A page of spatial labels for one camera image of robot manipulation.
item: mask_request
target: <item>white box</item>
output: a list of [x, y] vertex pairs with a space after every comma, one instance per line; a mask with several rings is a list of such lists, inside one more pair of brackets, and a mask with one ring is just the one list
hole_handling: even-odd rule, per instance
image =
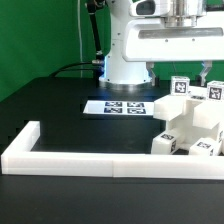
[[179, 135], [172, 131], [164, 131], [153, 139], [151, 154], [169, 155], [177, 150]]
[[211, 81], [207, 84], [207, 100], [224, 101], [224, 82]]
[[190, 79], [188, 77], [172, 76], [170, 94], [177, 95], [177, 96], [188, 95], [189, 84], [190, 84]]
[[185, 113], [185, 96], [164, 96], [154, 102], [153, 117], [170, 121]]
[[189, 155], [218, 156], [221, 145], [211, 138], [200, 138], [190, 147]]

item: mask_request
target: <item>white block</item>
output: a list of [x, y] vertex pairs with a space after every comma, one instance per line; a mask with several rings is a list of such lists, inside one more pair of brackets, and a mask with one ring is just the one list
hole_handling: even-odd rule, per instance
[[182, 133], [178, 130], [167, 130], [153, 139], [151, 154], [169, 155], [173, 154], [181, 143]]
[[212, 81], [207, 84], [207, 100], [224, 101], [224, 82]]
[[193, 126], [212, 129], [224, 118], [224, 103], [205, 101], [194, 108]]
[[188, 88], [190, 84], [190, 79], [184, 76], [172, 76], [171, 77], [171, 87], [170, 94], [177, 96], [188, 95]]
[[189, 86], [188, 92], [190, 96], [197, 96], [200, 98], [206, 98], [207, 88], [200, 86]]
[[170, 121], [184, 111], [186, 97], [167, 95], [154, 102], [154, 118]]
[[217, 156], [221, 144], [211, 138], [200, 138], [190, 147], [189, 155]]
[[3, 174], [112, 177], [112, 170], [108, 155], [25, 152], [10, 155]]
[[117, 159], [114, 177], [224, 179], [222, 156], [146, 155]]

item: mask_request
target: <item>green screen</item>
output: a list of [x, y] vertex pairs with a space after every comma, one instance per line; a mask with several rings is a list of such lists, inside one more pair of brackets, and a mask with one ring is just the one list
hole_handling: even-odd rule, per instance
[[[86, 0], [81, 0], [83, 61], [95, 58]], [[221, 1], [208, 1], [217, 4]], [[63, 65], [80, 61], [77, 0], [0, 0], [0, 101], [36, 77], [48, 76]], [[110, 49], [110, 18], [105, 8], [97, 12], [101, 44]], [[201, 63], [175, 63], [180, 74], [194, 78]], [[174, 73], [172, 63], [157, 63], [161, 79]], [[214, 62], [208, 80], [224, 80], [224, 63]], [[79, 77], [80, 72], [61, 74]]]

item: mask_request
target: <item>black table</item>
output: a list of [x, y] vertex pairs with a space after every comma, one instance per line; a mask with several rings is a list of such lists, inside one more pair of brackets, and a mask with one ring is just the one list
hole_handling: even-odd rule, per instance
[[[0, 103], [0, 152], [30, 120], [33, 151], [150, 153], [164, 129], [152, 117], [83, 114], [87, 100], [154, 101], [169, 84], [135, 93], [92, 79], [38, 78]], [[216, 180], [0, 176], [0, 223], [223, 223]]]

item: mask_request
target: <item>black and white pattern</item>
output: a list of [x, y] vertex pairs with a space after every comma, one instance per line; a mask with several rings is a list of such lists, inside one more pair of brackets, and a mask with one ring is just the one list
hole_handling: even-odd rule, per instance
[[186, 93], [186, 82], [175, 82], [175, 93]]
[[212, 149], [212, 150], [210, 151], [210, 156], [213, 156], [213, 153], [214, 153], [214, 149]]
[[171, 146], [171, 152], [175, 151], [177, 141], [174, 141]]
[[221, 131], [220, 134], [219, 134], [219, 142], [222, 141], [222, 138], [223, 138], [223, 131]]
[[196, 100], [205, 100], [205, 97], [203, 96], [192, 96], [191, 98]]
[[204, 148], [204, 149], [209, 149], [211, 147], [210, 144], [207, 144], [207, 143], [204, 143], [204, 142], [199, 142], [197, 144], [197, 146], [201, 147], [201, 148]]
[[128, 114], [146, 114], [143, 108], [128, 108]]
[[220, 100], [222, 96], [222, 89], [211, 87], [209, 90], [209, 99]]
[[122, 107], [122, 102], [119, 101], [110, 101], [110, 102], [105, 102], [106, 107]]
[[138, 103], [138, 102], [128, 102], [128, 107], [144, 107], [144, 103]]
[[174, 137], [173, 137], [172, 135], [163, 134], [163, 135], [161, 136], [161, 138], [164, 138], [164, 139], [166, 139], [166, 140], [172, 140]]
[[105, 107], [104, 113], [107, 114], [122, 114], [122, 108], [116, 108], [116, 107]]

